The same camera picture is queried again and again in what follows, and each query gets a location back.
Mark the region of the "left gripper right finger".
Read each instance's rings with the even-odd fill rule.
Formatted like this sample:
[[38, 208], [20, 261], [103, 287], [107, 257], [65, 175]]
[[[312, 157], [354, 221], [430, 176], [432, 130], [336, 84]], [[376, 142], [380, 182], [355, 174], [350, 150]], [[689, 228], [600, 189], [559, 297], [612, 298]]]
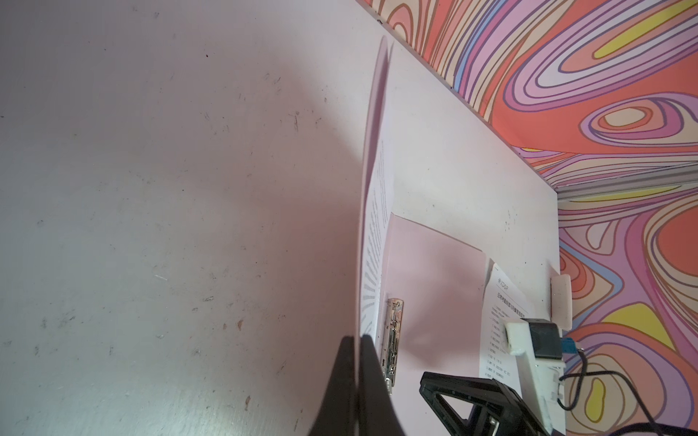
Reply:
[[362, 436], [404, 436], [394, 411], [373, 340], [364, 335], [359, 344], [358, 434]]

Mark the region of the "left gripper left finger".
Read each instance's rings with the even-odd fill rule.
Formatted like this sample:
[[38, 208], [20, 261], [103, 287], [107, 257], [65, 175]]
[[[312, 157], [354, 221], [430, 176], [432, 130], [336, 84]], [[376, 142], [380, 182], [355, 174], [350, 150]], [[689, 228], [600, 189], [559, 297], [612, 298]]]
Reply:
[[356, 355], [354, 337], [339, 343], [325, 395], [309, 435], [354, 435], [356, 430]]

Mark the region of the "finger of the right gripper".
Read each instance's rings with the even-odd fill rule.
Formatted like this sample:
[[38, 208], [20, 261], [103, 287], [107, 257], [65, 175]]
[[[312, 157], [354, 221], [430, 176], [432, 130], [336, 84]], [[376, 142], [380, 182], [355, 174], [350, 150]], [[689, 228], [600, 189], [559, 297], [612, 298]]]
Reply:
[[419, 392], [452, 435], [540, 433], [540, 420], [500, 381], [424, 372]]

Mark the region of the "printed Chinese text sheet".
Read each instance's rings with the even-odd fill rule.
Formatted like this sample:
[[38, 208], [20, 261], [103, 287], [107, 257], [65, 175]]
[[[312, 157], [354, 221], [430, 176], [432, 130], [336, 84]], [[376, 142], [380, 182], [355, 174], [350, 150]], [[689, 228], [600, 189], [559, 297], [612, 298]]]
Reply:
[[508, 350], [505, 321], [526, 318], [532, 314], [533, 307], [529, 299], [494, 263], [483, 299], [479, 362], [481, 378], [494, 379], [521, 392], [516, 358]]

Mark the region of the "pink file folder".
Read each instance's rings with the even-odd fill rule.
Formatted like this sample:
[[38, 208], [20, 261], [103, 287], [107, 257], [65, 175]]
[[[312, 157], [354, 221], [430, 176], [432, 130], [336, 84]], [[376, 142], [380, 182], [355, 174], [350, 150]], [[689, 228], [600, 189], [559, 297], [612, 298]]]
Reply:
[[[385, 127], [390, 60], [391, 49], [387, 41], [381, 41], [369, 97], [362, 162], [356, 291], [358, 354], [363, 337], [358, 332], [362, 197], [367, 190], [367, 172], [373, 165], [373, 148], [380, 140], [391, 147], [394, 161], [394, 147]], [[478, 374], [482, 299], [488, 267], [488, 257], [481, 250], [399, 216], [393, 205], [382, 281], [383, 330], [374, 348], [381, 364], [386, 301], [402, 299], [405, 307], [396, 385], [390, 397], [405, 435], [446, 434], [445, 426], [419, 392], [424, 372], [465, 377]]]

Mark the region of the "printed English text sheet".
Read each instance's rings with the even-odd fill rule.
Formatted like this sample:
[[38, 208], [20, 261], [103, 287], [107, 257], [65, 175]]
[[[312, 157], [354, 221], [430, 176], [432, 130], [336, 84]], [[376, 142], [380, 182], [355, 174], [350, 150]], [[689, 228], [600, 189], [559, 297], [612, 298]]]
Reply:
[[373, 148], [372, 168], [367, 172], [361, 219], [358, 332], [379, 343], [384, 309], [382, 291], [387, 234], [394, 204], [394, 162], [389, 145], [380, 140]]

